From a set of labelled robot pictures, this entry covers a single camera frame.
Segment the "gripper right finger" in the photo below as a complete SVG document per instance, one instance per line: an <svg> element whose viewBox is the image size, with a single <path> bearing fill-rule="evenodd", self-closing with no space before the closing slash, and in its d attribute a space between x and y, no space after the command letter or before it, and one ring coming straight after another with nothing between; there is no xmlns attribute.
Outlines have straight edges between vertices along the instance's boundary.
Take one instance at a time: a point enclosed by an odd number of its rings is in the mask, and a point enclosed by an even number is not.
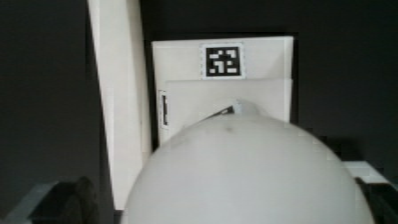
<svg viewBox="0 0 398 224"><path fill-rule="evenodd" d="M398 190L388 183L367 183L360 177L354 180L370 207L376 224L398 224Z"/></svg>

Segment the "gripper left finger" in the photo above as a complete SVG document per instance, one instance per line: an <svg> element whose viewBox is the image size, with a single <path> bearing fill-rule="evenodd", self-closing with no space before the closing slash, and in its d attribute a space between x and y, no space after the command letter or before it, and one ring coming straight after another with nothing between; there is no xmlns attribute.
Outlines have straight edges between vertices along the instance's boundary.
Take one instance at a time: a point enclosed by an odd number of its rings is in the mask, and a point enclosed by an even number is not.
<svg viewBox="0 0 398 224"><path fill-rule="evenodd" d="M0 224L100 224L98 197L89 178L38 184Z"/></svg>

